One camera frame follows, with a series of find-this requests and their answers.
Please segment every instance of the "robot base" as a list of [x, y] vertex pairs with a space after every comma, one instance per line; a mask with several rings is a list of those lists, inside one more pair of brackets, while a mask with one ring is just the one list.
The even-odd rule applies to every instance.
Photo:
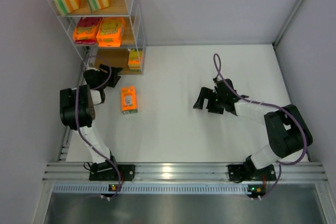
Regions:
[[[132, 181], [135, 177], [135, 165], [117, 165], [123, 181]], [[114, 169], [90, 172], [90, 181], [118, 181], [118, 174]]]
[[244, 164], [241, 165], [228, 165], [229, 180], [235, 183], [241, 183], [243, 181], [262, 181], [264, 175], [267, 181], [275, 181], [277, 179], [274, 171], [274, 166], [269, 165], [263, 169], [251, 170], [246, 169]]

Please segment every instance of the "white table surface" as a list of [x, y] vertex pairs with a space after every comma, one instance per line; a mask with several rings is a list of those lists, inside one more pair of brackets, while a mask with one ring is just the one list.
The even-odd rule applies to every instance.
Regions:
[[[122, 76], [95, 107], [98, 131], [118, 162], [242, 162], [268, 143], [266, 128], [247, 118], [193, 109], [201, 87], [213, 88], [213, 54], [240, 94], [289, 104], [272, 45], [147, 47], [142, 76]], [[135, 86], [139, 112], [123, 115], [121, 87]], [[295, 160], [300, 153], [287, 157]], [[68, 162], [92, 161], [73, 133]]]

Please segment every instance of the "black cable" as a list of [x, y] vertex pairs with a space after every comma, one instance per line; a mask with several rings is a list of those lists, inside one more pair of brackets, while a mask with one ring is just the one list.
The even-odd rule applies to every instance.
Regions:
[[84, 162], [83, 163], [83, 167], [84, 167], [85, 170], [91, 171], [91, 165], [89, 164], [89, 162]]

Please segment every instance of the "wooden shelf board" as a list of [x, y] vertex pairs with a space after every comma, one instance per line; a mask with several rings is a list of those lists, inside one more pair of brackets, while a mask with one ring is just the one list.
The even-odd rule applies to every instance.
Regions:
[[[94, 45], [83, 45], [83, 44], [76, 44], [77, 47], [96, 47], [98, 44]], [[132, 26], [129, 18], [125, 18], [125, 29], [122, 35], [122, 40], [121, 40], [121, 47], [125, 46], [134, 46], [135, 47], [135, 40], [133, 36], [133, 31], [132, 31]], [[111, 48], [111, 49], [116, 49], [115, 47], [103, 47], [103, 48]]]
[[125, 0], [110, 0], [109, 7], [92, 12], [87, 1], [80, 0], [79, 9], [67, 16], [128, 16], [128, 10]]
[[[99, 49], [97, 55], [104, 57], [112, 67], [123, 68], [120, 74], [141, 74], [140, 72], [132, 72], [128, 67], [129, 52], [127, 49]], [[101, 58], [96, 58], [94, 67], [99, 68], [100, 64], [106, 65], [106, 62]]]

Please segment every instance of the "wire shelf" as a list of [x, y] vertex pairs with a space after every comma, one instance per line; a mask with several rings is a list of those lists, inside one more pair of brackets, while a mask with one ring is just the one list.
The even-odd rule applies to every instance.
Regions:
[[[145, 40], [143, 23], [141, 17], [141, 10], [139, 0], [111, 0], [110, 6], [102, 10], [92, 12], [88, 6], [86, 0], [81, 0], [80, 7], [78, 10], [73, 11], [69, 15], [61, 16], [58, 13], [54, 5], [53, 0], [47, 0], [50, 7], [53, 9], [55, 15], [60, 21], [64, 31], [66, 32], [68, 38], [71, 40], [76, 52], [78, 53], [81, 60], [84, 62], [87, 50], [94, 50], [99, 53], [102, 51], [98, 50], [98, 45], [85, 45], [76, 44], [72, 39], [72, 35], [76, 28], [76, 25], [81, 17], [124, 17], [125, 18], [125, 28], [122, 35], [122, 43], [118, 48], [112, 47], [99, 47], [99, 49], [109, 49], [115, 50], [114, 52], [104, 51], [102, 54], [108, 57], [108, 61], [113, 67], [118, 67], [117, 65], [122, 65], [124, 68], [124, 74], [137, 74], [143, 73], [144, 65], [144, 51], [145, 51]], [[135, 49], [138, 52], [138, 57], [140, 58], [139, 51], [143, 51], [143, 56], [140, 63], [140, 72], [130, 71], [127, 65], [128, 61], [128, 51], [129, 49]]]

